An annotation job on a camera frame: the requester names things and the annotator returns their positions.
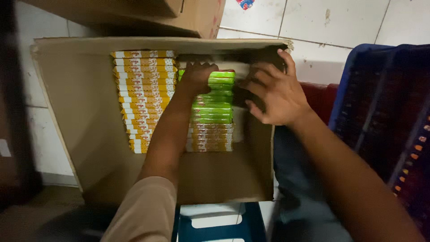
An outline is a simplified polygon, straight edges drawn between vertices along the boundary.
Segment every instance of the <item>blue plastic stool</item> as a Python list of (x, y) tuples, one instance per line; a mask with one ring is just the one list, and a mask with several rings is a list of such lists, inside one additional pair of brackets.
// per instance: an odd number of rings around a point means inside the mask
[(187, 216), (179, 215), (179, 209), (176, 209), (172, 241), (176, 241), (176, 235), (178, 235), (179, 242), (202, 242), (219, 239), (266, 242), (266, 232), (263, 218), (261, 217), (260, 205), (258, 202), (245, 202), (243, 204), (246, 211), (242, 214), (240, 224), (201, 229), (194, 228), (191, 225), (191, 219)]

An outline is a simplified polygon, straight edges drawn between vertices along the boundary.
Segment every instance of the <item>stack of wafer packs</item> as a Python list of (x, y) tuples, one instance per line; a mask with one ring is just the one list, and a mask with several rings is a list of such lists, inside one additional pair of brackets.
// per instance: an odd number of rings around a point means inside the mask
[[(179, 70), (179, 80), (184, 70)], [(211, 92), (198, 95), (193, 103), (188, 129), (187, 152), (233, 151), (232, 88), (234, 70), (212, 72)]]
[(136, 50), (111, 55), (129, 146), (134, 153), (146, 153), (158, 119), (175, 92), (175, 53)]

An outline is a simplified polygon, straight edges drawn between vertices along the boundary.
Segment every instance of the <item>beige sleeve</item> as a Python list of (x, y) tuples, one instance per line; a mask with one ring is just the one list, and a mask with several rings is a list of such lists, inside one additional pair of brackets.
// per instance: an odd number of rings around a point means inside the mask
[(169, 242), (175, 206), (176, 190), (169, 180), (144, 178), (129, 190), (101, 241)]

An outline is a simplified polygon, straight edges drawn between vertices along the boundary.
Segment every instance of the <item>hand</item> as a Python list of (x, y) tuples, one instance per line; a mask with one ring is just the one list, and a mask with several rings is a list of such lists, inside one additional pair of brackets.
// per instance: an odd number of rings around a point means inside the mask
[(190, 95), (198, 95), (210, 92), (208, 86), (209, 75), (213, 71), (218, 71), (218, 66), (215, 64), (204, 63), (201, 65), (196, 62), (192, 65), (187, 62), (187, 67), (182, 75), (181, 82), (178, 84), (178, 89), (181, 89)]
[(273, 64), (257, 63), (254, 77), (262, 84), (250, 81), (245, 89), (263, 100), (266, 112), (263, 113), (254, 102), (246, 100), (249, 111), (263, 124), (293, 125), (299, 117), (312, 112), (306, 96), (296, 77), (295, 63), (291, 55), (281, 49), (278, 54), (287, 64), (286, 74)]

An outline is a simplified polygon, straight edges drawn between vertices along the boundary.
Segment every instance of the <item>forearm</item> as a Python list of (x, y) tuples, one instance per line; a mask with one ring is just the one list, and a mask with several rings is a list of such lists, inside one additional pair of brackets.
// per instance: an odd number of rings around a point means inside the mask
[(187, 142), (188, 124), (194, 95), (178, 85), (152, 135), (138, 180), (150, 176), (169, 179), (178, 185), (178, 161)]
[(355, 241), (423, 241), (378, 175), (308, 112), (292, 125), (309, 152), (332, 209)]

